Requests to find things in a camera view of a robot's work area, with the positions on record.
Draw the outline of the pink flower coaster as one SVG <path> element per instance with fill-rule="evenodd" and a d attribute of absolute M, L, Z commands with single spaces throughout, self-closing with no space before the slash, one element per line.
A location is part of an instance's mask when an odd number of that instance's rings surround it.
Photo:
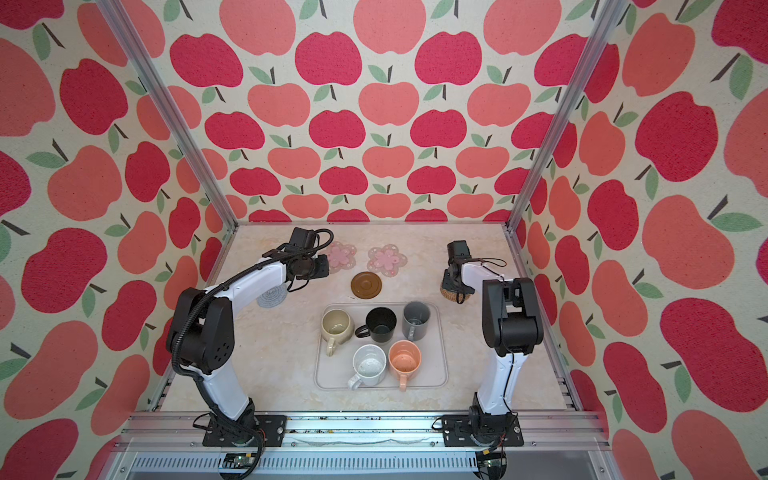
<path fill-rule="evenodd" d="M 356 253 L 357 248 L 354 245 L 334 241 L 326 249 L 330 273 L 353 269 L 356 266 Z"/>
<path fill-rule="evenodd" d="M 367 270 L 392 278 L 408 263 L 407 257 L 394 244 L 373 247 L 368 251 Z"/>

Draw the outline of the woven rattan round coaster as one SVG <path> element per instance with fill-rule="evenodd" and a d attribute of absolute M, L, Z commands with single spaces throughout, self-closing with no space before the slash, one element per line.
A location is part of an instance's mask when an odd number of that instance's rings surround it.
<path fill-rule="evenodd" d="M 441 287 L 440 293 L 447 300 L 461 305 L 474 293 L 474 291 L 470 290 L 469 292 L 466 292 L 466 291 L 456 292 L 448 288 Z"/>

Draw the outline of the grey round coaster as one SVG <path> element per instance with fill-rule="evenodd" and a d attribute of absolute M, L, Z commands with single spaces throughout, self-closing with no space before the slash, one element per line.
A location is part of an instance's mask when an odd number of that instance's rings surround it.
<path fill-rule="evenodd" d="M 282 304 L 287 298 L 288 287 L 286 284 L 281 284 L 274 288 L 271 288 L 264 292 L 257 298 L 257 304 L 261 308 L 272 309 Z"/>

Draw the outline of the brown wooden round coaster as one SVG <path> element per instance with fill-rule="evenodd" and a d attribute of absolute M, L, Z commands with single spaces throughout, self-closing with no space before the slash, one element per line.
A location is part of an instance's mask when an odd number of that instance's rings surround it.
<path fill-rule="evenodd" d="M 352 278 L 350 288 L 357 298 L 373 299 L 381 293 L 382 280 L 374 272 L 363 271 Z"/>

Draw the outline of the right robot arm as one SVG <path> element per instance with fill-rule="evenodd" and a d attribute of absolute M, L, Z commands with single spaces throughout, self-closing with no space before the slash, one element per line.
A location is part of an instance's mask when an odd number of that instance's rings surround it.
<path fill-rule="evenodd" d="M 480 300 L 482 334 L 490 357 L 468 413 L 444 415 L 433 427 L 441 430 L 447 447 L 521 446 L 524 440 L 518 414 L 512 409 L 513 391 L 527 356 L 544 337 L 534 282 L 497 272 L 506 261 L 474 257 L 464 240 L 448 243 L 447 253 L 441 292 L 459 305 L 472 296 Z"/>

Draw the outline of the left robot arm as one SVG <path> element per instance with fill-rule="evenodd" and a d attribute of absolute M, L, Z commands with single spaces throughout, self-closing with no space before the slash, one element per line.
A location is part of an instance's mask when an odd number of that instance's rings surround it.
<path fill-rule="evenodd" d="M 329 262 L 319 251 L 333 240 L 327 228 L 296 227 L 287 242 L 265 252 L 261 261 L 218 285 L 189 287 L 179 295 L 166 338 L 172 369 L 193 380 L 213 425 L 230 435 L 235 445 L 263 438 L 257 432 L 253 402 L 231 362 L 236 314 L 273 288 L 327 277 Z"/>

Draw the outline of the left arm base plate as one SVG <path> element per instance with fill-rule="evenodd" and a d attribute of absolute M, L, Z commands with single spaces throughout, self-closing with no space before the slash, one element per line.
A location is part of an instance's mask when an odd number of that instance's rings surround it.
<path fill-rule="evenodd" d="M 287 417 L 284 415 L 253 415 L 245 413 L 245 420 L 218 419 L 211 416 L 204 428 L 204 447 L 256 448 L 280 447 L 286 432 Z"/>

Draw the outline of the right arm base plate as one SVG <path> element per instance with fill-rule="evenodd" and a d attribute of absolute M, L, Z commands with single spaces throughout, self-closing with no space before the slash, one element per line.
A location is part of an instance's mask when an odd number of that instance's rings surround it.
<path fill-rule="evenodd" d="M 525 444 L 518 416 L 504 415 L 443 415 L 433 424 L 443 436 L 446 447 L 478 447 L 494 449 L 522 447 Z"/>

